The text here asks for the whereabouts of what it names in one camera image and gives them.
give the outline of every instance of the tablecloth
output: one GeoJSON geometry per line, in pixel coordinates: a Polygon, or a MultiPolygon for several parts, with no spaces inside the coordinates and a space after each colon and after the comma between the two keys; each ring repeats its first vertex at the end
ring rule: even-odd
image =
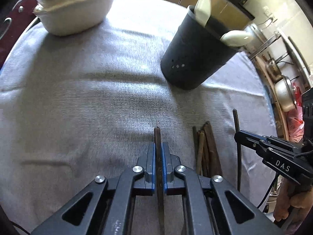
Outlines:
{"type": "MultiPolygon", "coordinates": [[[[106,19],[56,37],[38,24],[20,37],[0,74],[0,202],[32,231],[96,175],[136,164],[153,128],[194,168],[192,126],[209,120],[224,177],[236,186],[232,109],[241,129],[276,135],[266,93],[244,53],[198,88],[171,86],[160,60],[186,15],[164,0],[115,0],[106,19]]],[[[262,200],[274,172],[242,149],[241,192],[262,200]]],[[[165,233],[180,234],[179,196],[165,197],[165,233]]],[[[133,234],[159,234],[156,197],[137,197],[133,234]]]]}

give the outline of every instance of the tiled wall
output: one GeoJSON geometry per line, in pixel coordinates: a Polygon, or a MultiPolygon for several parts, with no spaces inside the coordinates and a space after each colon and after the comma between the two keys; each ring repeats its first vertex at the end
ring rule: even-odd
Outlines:
{"type": "MultiPolygon", "coordinates": [[[[248,0],[244,7],[255,16],[254,22],[261,24],[267,20],[263,7],[269,10],[277,18],[275,23],[259,25],[264,35],[269,38],[277,27],[281,28],[286,35],[291,36],[299,50],[303,54],[307,64],[313,71],[313,28],[305,14],[295,0],[248,0]]],[[[275,58],[286,52],[282,40],[276,41],[270,47],[275,58]]]]}

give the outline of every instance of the pile of chopsticks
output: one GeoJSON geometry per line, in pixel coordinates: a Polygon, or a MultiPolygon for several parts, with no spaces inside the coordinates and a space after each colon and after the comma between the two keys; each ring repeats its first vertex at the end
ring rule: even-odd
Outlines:
{"type": "Polygon", "coordinates": [[[200,131],[192,128],[196,154],[196,173],[205,177],[222,176],[221,163],[217,153],[212,126],[207,121],[200,131]]]}

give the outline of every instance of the table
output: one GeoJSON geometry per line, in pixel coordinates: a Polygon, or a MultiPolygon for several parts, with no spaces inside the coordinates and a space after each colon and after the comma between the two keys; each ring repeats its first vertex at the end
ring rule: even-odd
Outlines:
{"type": "MultiPolygon", "coordinates": [[[[115,0],[107,18],[56,37],[42,24],[17,41],[0,74],[0,200],[32,231],[95,176],[114,177],[162,139],[194,168],[192,126],[209,120],[224,177],[236,185],[232,109],[241,129],[276,135],[265,90],[236,54],[192,91],[165,80],[160,60],[186,15],[164,0],[115,0]]],[[[242,193],[258,205],[274,172],[242,149],[242,193]]],[[[181,198],[165,197],[165,232],[180,234],[181,198]]],[[[133,234],[158,234],[156,197],[138,197],[133,234]]]]}

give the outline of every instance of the triangular cutout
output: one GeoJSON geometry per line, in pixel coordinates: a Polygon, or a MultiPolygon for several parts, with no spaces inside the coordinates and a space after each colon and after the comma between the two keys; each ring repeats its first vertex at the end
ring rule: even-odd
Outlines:
{"type": "Polygon", "coordinates": [[[253,219],[255,216],[248,207],[241,202],[232,192],[225,192],[228,203],[233,211],[235,220],[238,224],[247,222],[248,220],[253,219]]]}
{"type": "Polygon", "coordinates": [[[85,212],[87,211],[88,205],[92,199],[93,193],[88,192],[79,199],[71,208],[62,215],[62,219],[72,225],[79,226],[85,212]]]}

